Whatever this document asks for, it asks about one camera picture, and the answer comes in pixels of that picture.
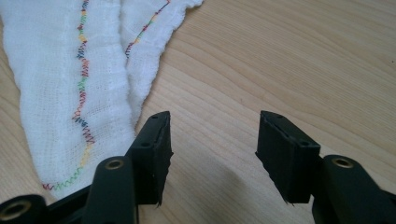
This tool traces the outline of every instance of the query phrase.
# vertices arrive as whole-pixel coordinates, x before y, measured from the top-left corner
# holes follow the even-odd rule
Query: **brass grommet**
[[[353,163],[343,159],[343,158],[334,158],[332,159],[332,163],[334,163],[335,165],[339,166],[339,167],[343,167],[343,168],[347,168],[350,169],[353,167]]]
[[[9,221],[19,217],[23,213],[29,211],[32,203],[27,200],[20,200],[7,206],[3,211],[0,211],[0,220]]]
[[[122,166],[123,166],[122,160],[112,160],[112,161],[108,161],[105,167],[107,170],[116,170]]]

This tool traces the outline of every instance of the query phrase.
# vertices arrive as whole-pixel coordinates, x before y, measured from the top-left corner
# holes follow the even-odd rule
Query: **colorful thread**
[[[136,37],[136,39],[135,39],[133,42],[129,43],[128,47],[127,47],[126,50],[125,50],[126,58],[129,58],[129,55],[130,55],[132,46],[133,46],[134,44],[139,43],[140,39],[141,39],[142,36],[143,36],[143,33],[145,33],[145,32],[147,31],[147,29],[149,28],[149,26],[150,26],[152,23],[155,22],[155,20],[157,19],[157,16],[163,11],[163,9],[164,9],[166,6],[169,5],[169,3],[171,3],[171,0],[166,0],[166,4],[163,5],[158,11],[156,11],[156,12],[154,13],[154,15],[151,17],[151,19],[149,20],[149,22],[148,22],[145,26],[143,26],[142,31],[139,33],[139,35]]]
[[[67,180],[61,183],[53,184],[43,184],[43,188],[47,190],[59,190],[63,188],[67,188],[73,184],[75,180],[81,175],[82,170],[87,163],[88,158],[90,157],[90,151],[92,149],[92,145],[95,143],[95,139],[91,134],[91,129],[88,125],[88,122],[81,118],[81,110],[84,107],[87,97],[87,92],[85,92],[86,82],[89,77],[89,69],[90,69],[90,61],[85,58],[85,49],[87,48],[88,40],[84,35],[84,25],[87,21],[87,6],[89,4],[89,0],[84,0],[81,6],[81,17],[79,20],[78,26],[78,39],[81,41],[81,44],[78,47],[78,55],[77,58],[81,60],[81,80],[78,82],[78,90],[79,90],[79,104],[74,112],[74,116],[72,120],[81,125],[82,128],[82,136],[84,136],[86,146],[84,148],[84,153],[79,163],[79,167],[70,176]]]

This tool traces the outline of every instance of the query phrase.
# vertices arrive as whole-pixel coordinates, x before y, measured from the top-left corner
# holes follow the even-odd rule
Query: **wood grain surface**
[[[141,223],[313,223],[311,204],[286,204],[254,155],[261,110],[396,193],[395,21],[392,0],[207,0],[188,10],[136,127],[171,112],[163,206],[141,206]],[[38,193],[52,203],[0,50],[0,202]]]

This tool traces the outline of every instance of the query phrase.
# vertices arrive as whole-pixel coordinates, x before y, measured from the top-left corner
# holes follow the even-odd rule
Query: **white cloth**
[[[185,8],[200,4],[0,1],[21,122],[42,187],[55,198],[91,184],[100,161],[124,155],[166,42]]]

